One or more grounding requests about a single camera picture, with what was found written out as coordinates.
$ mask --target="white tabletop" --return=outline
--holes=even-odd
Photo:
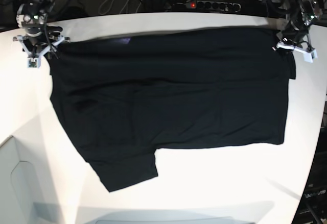
[[[64,27],[65,36],[81,41],[210,27],[276,28],[278,23],[228,14],[149,13],[58,24]],[[35,201],[54,213],[51,218],[56,223],[214,217],[233,219],[221,223],[291,223],[308,178],[323,115],[327,28],[311,27],[312,45],[319,56],[314,63],[294,54],[296,80],[289,84],[284,144],[160,149],[155,154],[159,177],[113,193],[104,188],[61,127],[49,101],[52,81],[48,63],[43,60],[41,69],[27,69],[26,54],[19,43],[11,41],[17,34],[22,30],[0,34],[0,141],[10,134],[17,138],[19,157],[33,164],[41,188]]]

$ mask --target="black t-shirt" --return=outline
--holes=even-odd
[[[273,51],[275,34],[225,28],[63,44],[49,60],[51,101],[109,191],[156,177],[159,148],[281,144],[295,62]]]

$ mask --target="white table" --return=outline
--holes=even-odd
[[[276,28],[277,24],[260,17],[205,13],[129,14],[60,23],[72,41],[224,26]],[[0,34],[0,141],[13,134],[20,159],[34,165],[42,192],[35,202],[52,213],[51,221],[94,224],[106,219],[225,217],[220,223],[229,223],[226,220],[231,218],[237,224],[291,223],[321,125],[327,88],[327,28],[311,28],[319,55],[314,63],[304,62],[295,53],[297,77],[289,84],[284,144],[161,149],[156,152],[158,178],[113,193],[100,183],[57,120],[49,101],[52,81],[46,60],[39,70],[26,69],[26,54],[19,43],[11,41],[17,34],[22,31]]]

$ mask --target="black shirt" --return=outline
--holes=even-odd
[[[60,60],[49,60],[51,101],[109,191],[156,177],[159,148],[281,144],[295,62],[272,50],[275,34],[226,28],[63,44]]]

